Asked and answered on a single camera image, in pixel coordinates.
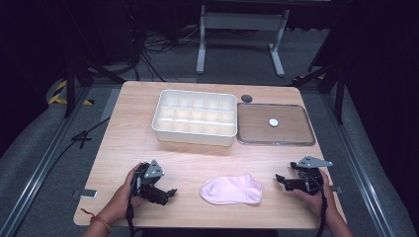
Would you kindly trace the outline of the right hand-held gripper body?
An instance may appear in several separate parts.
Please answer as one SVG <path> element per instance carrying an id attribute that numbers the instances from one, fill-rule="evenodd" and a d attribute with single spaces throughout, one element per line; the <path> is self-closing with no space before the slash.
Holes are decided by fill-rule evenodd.
<path id="1" fill-rule="evenodd" d="M 331 161 L 325 161 L 312 156 L 304 156 L 295 163 L 298 176 L 303 180 L 305 191 L 309 194 L 316 194 L 324 182 L 320 174 L 321 167 L 332 167 Z"/>

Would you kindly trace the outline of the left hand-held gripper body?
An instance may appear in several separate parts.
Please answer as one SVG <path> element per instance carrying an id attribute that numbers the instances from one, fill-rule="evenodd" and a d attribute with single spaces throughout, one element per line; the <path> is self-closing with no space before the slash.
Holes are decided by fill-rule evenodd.
<path id="1" fill-rule="evenodd" d="M 133 173 L 131 194 L 142 198 L 167 198 L 165 192 L 154 187 L 163 176 L 164 172 L 156 160 L 141 163 Z"/>

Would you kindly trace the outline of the pink sock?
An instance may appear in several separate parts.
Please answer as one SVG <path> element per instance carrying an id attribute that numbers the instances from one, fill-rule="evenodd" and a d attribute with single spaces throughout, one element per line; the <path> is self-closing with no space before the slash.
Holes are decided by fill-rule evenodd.
<path id="1" fill-rule="evenodd" d="M 250 174 L 216 177 L 206 181 L 199 194 L 212 204 L 258 204 L 262 200 L 263 186 Z"/>

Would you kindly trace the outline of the white divided storage box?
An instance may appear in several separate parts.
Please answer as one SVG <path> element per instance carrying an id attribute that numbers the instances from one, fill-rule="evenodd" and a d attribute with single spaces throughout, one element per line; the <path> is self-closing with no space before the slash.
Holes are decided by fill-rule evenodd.
<path id="1" fill-rule="evenodd" d="M 161 141 L 230 146 L 237 134 L 237 99 L 167 89 L 160 94 L 151 127 Z"/>

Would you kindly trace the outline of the person's right hand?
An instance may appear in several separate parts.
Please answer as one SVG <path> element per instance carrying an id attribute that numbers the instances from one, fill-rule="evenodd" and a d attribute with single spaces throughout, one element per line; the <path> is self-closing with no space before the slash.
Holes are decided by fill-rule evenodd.
<path id="1" fill-rule="evenodd" d="M 310 207 L 311 211 L 317 216 L 321 216 L 321 209 L 322 209 L 322 198 L 326 198 L 327 200 L 327 208 L 326 208 L 326 218 L 330 219 L 332 216 L 336 216 L 338 214 L 338 210 L 336 208 L 336 203 L 334 199 L 334 195 L 329 187 L 329 179 L 328 176 L 321 171 L 320 172 L 323 180 L 323 192 L 324 195 L 321 193 L 317 193 L 314 196 L 311 196 L 301 190 L 294 189 L 292 190 L 292 194 L 302 200 L 305 201 L 308 206 Z"/>

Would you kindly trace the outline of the person's left hand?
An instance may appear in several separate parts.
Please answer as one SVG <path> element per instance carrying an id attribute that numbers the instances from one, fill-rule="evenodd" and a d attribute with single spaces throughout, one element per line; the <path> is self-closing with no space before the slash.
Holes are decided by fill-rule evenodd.
<path id="1" fill-rule="evenodd" d="M 133 197 L 131 200 L 128 200 L 130 197 L 130 186 L 133 179 L 133 173 L 136 168 L 137 166 L 127 173 L 125 182 L 117 189 L 113 197 L 99 213 L 99 216 L 109 224 L 114 224 L 126 217 L 126 208 L 129 203 L 131 203 L 134 208 L 139 207 L 142 203 L 141 197 Z"/>

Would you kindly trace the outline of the clear lid with white knob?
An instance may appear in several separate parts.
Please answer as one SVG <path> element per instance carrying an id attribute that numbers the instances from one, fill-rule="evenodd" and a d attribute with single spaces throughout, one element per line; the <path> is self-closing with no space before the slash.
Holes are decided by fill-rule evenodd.
<path id="1" fill-rule="evenodd" d="M 237 105 L 237 139 L 243 144 L 298 145 L 315 144 L 307 112 L 299 105 Z"/>

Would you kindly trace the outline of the black floor tape mark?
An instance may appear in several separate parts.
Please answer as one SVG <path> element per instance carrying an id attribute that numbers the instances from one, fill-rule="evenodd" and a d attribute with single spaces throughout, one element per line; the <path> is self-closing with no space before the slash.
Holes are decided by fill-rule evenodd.
<path id="1" fill-rule="evenodd" d="M 79 142 L 79 148 L 82 149 L 87 141 L 91 140 L 89 136 L 89 132 L 87 130 L 83 130 L 74 137 L 71 138 L 74 142 Z"/>

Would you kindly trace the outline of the black tripod stand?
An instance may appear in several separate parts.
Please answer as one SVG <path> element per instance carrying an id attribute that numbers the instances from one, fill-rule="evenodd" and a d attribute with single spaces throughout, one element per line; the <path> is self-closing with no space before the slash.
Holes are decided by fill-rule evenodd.
<path id="1" fill-rule="evenodd" d="M 93 84 L 93 77 L 89 72 L 89 68 L 95 69 L 99 74 L 111 79 L 112 81 L 123 84 L 126 80 L 117 74 L 106 69 L 102 65 L 88 60 L 82 56 L 71 57 L 67 63 L 66 73 L 64 79 L 66 80 L 66 112 L 64 117 L 67 119 L 72 114 L 76 105 L 75 96 L 75 80 L 78 80 L 82 87 L 91 87 Z"/>
<path id="2" fill-rule="evenodd" d="M 342 64 L 336 63 L 327 65 L 313 72 L 310 72 L 305 76 L 297 76 L 290 83 L 290 87 L 298 88 L 316 78 L 319 78 L 320 76 L 323 77 L 317 86 L 317 91 L 320 94 L 329 94 L 333 88 L 336 88 L 334 116 L 338 123 L 342 124 L 342 111 L 346 79 L 346 73 L 344 72 L 344 66 Z"/>

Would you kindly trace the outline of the yellow black hazard tape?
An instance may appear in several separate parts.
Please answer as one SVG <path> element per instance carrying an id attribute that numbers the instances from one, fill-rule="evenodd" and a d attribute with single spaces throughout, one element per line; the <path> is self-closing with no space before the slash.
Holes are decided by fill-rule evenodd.
<path id="1" fill-rule="evenodd" d="M 60 95 L 63 92 L 66 85 L 67 85 L 66 80 L 62 80 L 61 82 L 59 82 L 59 84 L 57 85 L 57 87 L 56 87 L 55 91 L 53 92 L 52 96 L 48 100 L 49 104 L 67 105 L 67 100 L 60 98 Z M 83 105 L 87 105 L 87 106 L 93 106 L 94 104 L 95 104 L 95 101 L 93 99 L 92 100 L 87 99 L 83 102 Z"/>

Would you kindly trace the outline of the aluminium floor rail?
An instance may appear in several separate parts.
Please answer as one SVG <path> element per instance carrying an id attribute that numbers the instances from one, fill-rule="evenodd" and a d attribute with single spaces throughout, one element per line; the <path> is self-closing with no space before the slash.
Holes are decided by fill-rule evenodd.
<path id="1" fill-rule="evenodd" d="M 394 232 L 385 217 L 382 205 L 377 197 L 377 193 L 371 179 L 369 178 L 366 170 L 362 167 L 344 125 L 336 119 L 333 101 L 327 95 L 321 95 L 320 99 L 325 106 L 328 116 L 332 120 L 334 129 L 337 131 L 338 136 L 343 143 L 348 165 L 355 178 L 355 182 L 357 183 L 379 237 L 394 237 Z"/>
<path id="2" fill-rule="evenodd" d="M 35 201 L 38 192 L 42 188 L 42 184 L 47 179 L 48 174 L 58 160 L 58 149 L 63 140 L 64 135 L 70 127 L 75 115 L 82 107 L 84 100 L 87 98 L 90 88 L 81 87 L 79 92 L 74 97 L 73 104 L 68 104 L 71 112 L 67 118 L 62 118 L 60 124 L 53 135 L 45 153 L 38 163 L 32 175 L 29 177 L 25 187 L 15 203 L 13 209 L 0 228 L 0 237 L 15 237 L 19 231 L 20 226 L 25 220 L 33 202 Z"/>

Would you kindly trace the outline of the grey metal stand frame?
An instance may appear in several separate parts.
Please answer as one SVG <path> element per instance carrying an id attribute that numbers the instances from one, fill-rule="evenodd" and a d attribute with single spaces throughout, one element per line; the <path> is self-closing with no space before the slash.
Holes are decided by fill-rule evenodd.
<path id="1" fill-rule="evenodd" d="M 279 55 L 279 46 L 286 29 L 290 11 L 284 10 L 279 15 L 250 13 L 209 12 L 206 5 L 201 6 L 200 45 L 198 50 L 196 72 L 203 74 L 206 63 L 206 30 L 249 30 L 276 32 L 276 39 L 268 45 L 271 58 L 279 77 L 285 76 L 285 70 Z"/>

